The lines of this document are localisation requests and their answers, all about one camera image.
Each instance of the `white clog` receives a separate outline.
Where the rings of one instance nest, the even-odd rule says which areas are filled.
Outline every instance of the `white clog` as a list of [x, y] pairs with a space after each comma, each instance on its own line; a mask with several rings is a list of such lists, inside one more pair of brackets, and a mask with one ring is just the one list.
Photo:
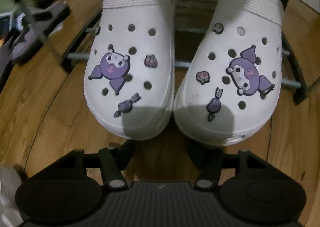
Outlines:
[[90, 111], [110, 132], [147, 140], [168, 124], [174, 98], [175, 0], [104, 0], [85, 70]]
[[188, 137], [213, 146], [255, 134], [281, 87], [280, 0], [218, 0], [174, 103]]

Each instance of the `black round disc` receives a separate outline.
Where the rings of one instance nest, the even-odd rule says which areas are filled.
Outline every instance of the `black round disc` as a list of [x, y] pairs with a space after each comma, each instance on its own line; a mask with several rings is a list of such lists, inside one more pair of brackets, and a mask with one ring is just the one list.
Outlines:
[[219, 190], [222, 204], [240, 218], [255, 223], [284, 223], [299, 217], [305, 203], [303, 188], [292, 179], [276, 179], [272, 171], [239, 174]]
[[97, 208], [102, 187], [93, 179], [27, 180], [16, 192], [22, 215], [42, 224], [79, 220]]

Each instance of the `metal shoe rack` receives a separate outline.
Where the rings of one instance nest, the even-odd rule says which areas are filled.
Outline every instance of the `metal shoe rack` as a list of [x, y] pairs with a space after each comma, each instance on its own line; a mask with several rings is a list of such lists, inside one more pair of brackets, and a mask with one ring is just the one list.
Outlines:
[[[36, 29], [36, 23], [33, 20], [28, 8], [23, 3], [23, 0], [15, 0], [20, 8], [26, 13], [26, 18], [28, 22]], [[287, 6], [288, 0], [281, 0], [284, 8]], [[204, 36], [207, 31], [208, 22], [199, 22], [197, 24], [190, 24], [186, 22], [187, 17], [183, 17], [184, 13], [187, 13], [189, 10], [192, 11], [201, 11], [207, 12], [207, 14], [213, 14], [216, 3], [213, 1], [203, 1], [203, 0], [176, 0], [176, 19], [175, 19], [175, 30], [176, 33], [186, 32], [193, 33], [194, 36]], [[80, 30], [80, 32], [73, 39], [71, 44], [67, 47], [65, 52], [61, 55], [59, 54], [50, 41], [38, 31], [38, 37], [41, 39], [43, 44], [48, 47], [48, 49], [54, 54], [58, 62], [61, 64], [63, 69], [70, 73], [73, 70], [74, 63], [78, 60], [88, 60], [89, 53], [76, 52], [80, 44], [83, 42], [85, 37], [90, 33], [95, 33], [96, 35], [100, 32], [99, 20], [101, 18], [102, 10], [97, 12]], [[293, 91], [293, 100], [295, 104], [300, 104], [312, 90], [311, 87], [307, 87], [302, 76], [302, 72], [299, 68], [297, 60], [294, 57], [293, 51], [290, 48], [288, 41], [285, 38], [285, 35], [282, 34], [282, 55], [283, 58], [287, 58], [292, 73], [294, 75], [294, 80], [287, 78], [282, 78], [282, 86], [290, 88]], [[176, 60], [176, 68], [188, 69], [190, 67], [191, 61], [187, 60]]]

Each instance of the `wooden floor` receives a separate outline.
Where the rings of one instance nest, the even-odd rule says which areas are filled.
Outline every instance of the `wooden floor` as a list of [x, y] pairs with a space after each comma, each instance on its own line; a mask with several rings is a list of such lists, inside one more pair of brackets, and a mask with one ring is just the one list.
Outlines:
[[[72, 14], [63, 30], [51, 37], [60, 52], [102, 5], [102, 0], [66, 1]], [[314, 80], [320, 70], [319, 16], [300, 1], [290, 0], [283, 29], [297, 59], [308, 67], [304, 68], [307, 80]], [[0, 94], [0, 165], [20, 165], [32, 176], [73, 149], [92, 153], [124, 142], [106, 131], [88, 110], [83, 95], [85, 65], [79, 62], [66, 74], [43, 47], [31, 61], [13, 68]], [[184, 74], [176, 72], [176, 88]], [[158, 137], [139, 142], [123, 172], [126, 179], [194, 182], [199, 172], [185, 152], [185, 139], [172, 120]], [[307, 192], [300, 222], [320, 225], [320, 89], [299, 106], [293, 104], [292, 93], [282, 89], [266, 125], [253, 137], [227, 147], [226, 152], [239, 149], [249, 149], [298, 181]], [[88, 174], [101, 181], [97, 170]], [[221, 182], [232, 174], [225, 170]]]

